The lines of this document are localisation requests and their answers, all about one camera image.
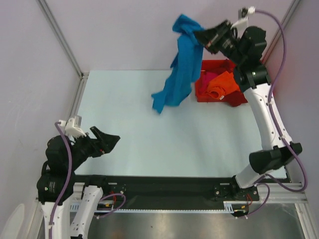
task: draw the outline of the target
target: white cable connector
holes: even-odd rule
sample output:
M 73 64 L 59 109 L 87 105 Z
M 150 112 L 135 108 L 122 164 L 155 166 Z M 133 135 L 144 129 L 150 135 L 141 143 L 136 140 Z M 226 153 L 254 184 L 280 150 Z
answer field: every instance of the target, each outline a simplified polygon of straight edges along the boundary
M 243 10 L 247 10 L 247 13 L 245 15 L 242 15 Z M 242 8 L 239 10 L 239 16 L 238 21 L 235 22 L 231 28 L 237 28 L 237 30 L 241 30 L 243 28 L 248 27 L 248 16 L 253 15 L 255 13 L 256 8 L 254 6 L 251 6 L 249 8 Z
M 274 101 L 269 101 L 269 102 L 266 103 L 266 105 L 268 105 L 268 106 L 269 105 L 273 105 L 273 104 L 274 104 Z
M 60 123 L 60 127 L 65 127 L 66 126 L 66 121 L 65 120 L 59 120 L 59 123 Z
M 82 136 L 86 136 L 85 132 L 80 128 L 81 125 L 81 117 L 75 116 L 70 118 L 65 126 L 65 133 L 74 137 L 79 138 Z
M 247 15 L 253 15 L 255 13 L 256 8 L 254 6 L 250 6 L 248 8 Z

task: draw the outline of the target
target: white table surface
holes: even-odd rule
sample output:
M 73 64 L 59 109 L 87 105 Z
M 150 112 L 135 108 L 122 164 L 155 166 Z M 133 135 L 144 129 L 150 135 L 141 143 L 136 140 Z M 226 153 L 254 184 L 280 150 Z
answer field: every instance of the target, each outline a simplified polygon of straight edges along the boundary
M 89 158 L 78 175 L 232 177 L 261 150 L 248 104 L 198 103 L 194 91 L 158 115 L 151 94 L 170 71 L 91 71 L 78 115 L 81 128 L 119 135 L 114 150 Z M 284 168 L 272 173 L 286 178 Z

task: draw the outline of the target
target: red plastic box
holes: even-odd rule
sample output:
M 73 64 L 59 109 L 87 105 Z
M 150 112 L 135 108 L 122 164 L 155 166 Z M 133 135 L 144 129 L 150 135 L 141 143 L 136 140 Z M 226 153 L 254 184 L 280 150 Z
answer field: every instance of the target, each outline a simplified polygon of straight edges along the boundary
M 198 89 L 201 87 L 201 78 L 204 74 L 204 71 L 212 71 L 213 69 L 220 68 L 225 65 L 225 63 L 229 64 L 230 69 L 233 70 L 235 68 L 235 64 L 230 60 L 204 60 L 202 62 L 202 73 L 200 74 L 200 78 L 195 82 L 195 94 L 197 102 L 227 102 L 233 107 L 239 106 L 242 103 L 247 103 L 244 94 L 238 91 L 226 95 L 222 100 L 214 99 L 206 93 L 201 94 L 199 92 Z

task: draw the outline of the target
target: red cloth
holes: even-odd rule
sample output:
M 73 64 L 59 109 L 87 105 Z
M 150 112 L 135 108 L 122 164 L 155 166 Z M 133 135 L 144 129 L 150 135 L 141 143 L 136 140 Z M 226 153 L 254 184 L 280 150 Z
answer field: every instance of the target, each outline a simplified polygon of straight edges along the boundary
M 234 80 L 234 74 L 228 71 L 211 80 L 206 90 L 207 94 L 217 100 L 222 100 L 235 91 L 240 91 L 239 86 Z
M 200 78 L 195 82 L 195 93 L 198 102 L 227 102 L 229 105 L 236 107 L 243 103 L 246 103 L 247 100 L 244 97 L 244 94 L 241 93 L 239 90 L 236 90 L 232 93 L 231 88 L 226 87 L 226 91 L 224 89 L 225 86 L 216 86 L 219 87 L 218 89 L 221 92 L 227 92 L 223 99 L 216 99 L 210 96 L 206 90 L 209 83 L 215 80 L 216 74 L 220 75 L 223 74 L 225 71 L 232 73 L 234 71 L 235 64 L 232 63 L 230 60 L 204 60 L 202 62 L 202 72 Z

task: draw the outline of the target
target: orange cloth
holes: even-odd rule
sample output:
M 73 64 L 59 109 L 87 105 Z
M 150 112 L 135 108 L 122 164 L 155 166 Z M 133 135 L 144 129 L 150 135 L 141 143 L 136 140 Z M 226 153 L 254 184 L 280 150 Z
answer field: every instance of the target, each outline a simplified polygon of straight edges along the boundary
M 212 79 L 207 87 L 207 94 L 214 99 L 222 100 L 226 95 L 240 91 L 234 80 L 234 74 L 225 71 L 221 75 Z

